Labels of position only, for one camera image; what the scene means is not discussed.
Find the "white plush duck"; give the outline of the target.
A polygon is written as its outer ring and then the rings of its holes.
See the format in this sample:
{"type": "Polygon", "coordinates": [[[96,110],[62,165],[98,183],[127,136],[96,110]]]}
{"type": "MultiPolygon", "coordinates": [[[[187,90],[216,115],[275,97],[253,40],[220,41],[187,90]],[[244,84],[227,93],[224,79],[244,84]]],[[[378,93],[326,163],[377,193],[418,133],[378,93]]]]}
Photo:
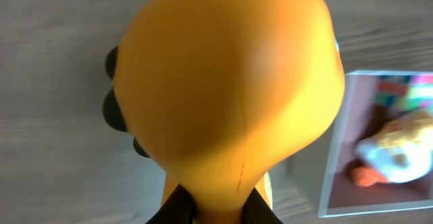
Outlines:
{"type": "Polygon", "coordinates": [[[359,187],[422,178],[432,170],[432,114],[416,110],[387,122],[356,145],[355,156],[362,165],[350,176],[359,187]]]}

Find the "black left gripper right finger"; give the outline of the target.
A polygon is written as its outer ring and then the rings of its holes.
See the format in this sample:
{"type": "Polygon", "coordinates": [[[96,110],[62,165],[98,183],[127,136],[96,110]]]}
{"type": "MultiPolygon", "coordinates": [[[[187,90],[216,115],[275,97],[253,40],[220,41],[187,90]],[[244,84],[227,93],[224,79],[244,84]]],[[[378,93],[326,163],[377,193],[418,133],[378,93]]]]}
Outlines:
{"type": "Polygon", "coordinates": [[[242,209],[242,224],[283,224],[254,188],[242,209]]]}

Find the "multicoloured puzzle cube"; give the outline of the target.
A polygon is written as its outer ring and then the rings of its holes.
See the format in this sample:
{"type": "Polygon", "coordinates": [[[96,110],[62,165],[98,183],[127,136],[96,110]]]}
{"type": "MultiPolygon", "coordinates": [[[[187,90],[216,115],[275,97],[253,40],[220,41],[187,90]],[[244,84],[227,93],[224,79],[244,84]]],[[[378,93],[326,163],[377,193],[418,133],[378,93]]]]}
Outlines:
{"type": "Polygon", "coordinates": [[[432,113],[432,75],[381,75],[374,102],[399,112],[425,109],[432,113]]]}

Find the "orange dinosaur toy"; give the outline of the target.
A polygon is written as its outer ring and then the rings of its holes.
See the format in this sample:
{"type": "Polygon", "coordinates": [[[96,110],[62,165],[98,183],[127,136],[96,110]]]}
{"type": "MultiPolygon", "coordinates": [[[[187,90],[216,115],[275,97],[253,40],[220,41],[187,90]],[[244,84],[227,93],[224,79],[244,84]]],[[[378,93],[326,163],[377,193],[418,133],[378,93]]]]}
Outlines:
{"type": "Polygon", "coordinates": [[[265,175],[327,131],[345,87],[324,0],[151,0],[106,73],[105,121],[165,171],[160,208],[191,194],[193,223],[242,223],[254,188],[270,207],[265,175]]]}

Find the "white box pink interior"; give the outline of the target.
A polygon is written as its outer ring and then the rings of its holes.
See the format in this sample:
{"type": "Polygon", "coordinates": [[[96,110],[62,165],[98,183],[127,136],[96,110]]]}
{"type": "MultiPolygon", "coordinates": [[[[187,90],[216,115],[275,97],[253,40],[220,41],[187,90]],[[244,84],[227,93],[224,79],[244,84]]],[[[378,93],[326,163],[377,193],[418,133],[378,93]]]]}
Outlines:
{"type": "Polygon", "coordinates": [[[355,156],[355,147],[361,140],[375,135],[387,122],[416,111],[399,112],[376,105],[379,76],[415,74],[432,73],[358,70],[347,74],[344,101],[329,145],[319,202],[320,217],[432,207],[432,170],[410,182],[376,183],[369,187],[359,187],[350,176],[351,170],[362,165],[355,156]]]}

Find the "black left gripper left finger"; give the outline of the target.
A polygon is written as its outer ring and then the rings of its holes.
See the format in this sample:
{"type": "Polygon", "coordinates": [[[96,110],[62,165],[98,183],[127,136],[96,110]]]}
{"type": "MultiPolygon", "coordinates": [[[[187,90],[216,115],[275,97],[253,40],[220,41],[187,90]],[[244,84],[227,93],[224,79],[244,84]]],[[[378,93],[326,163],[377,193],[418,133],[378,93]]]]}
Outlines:
{"type": "Polygon", "coordinates": [[[183,186],[178,185],[146,224],[192,224],[195,209],[191,194],[183,186]]]}

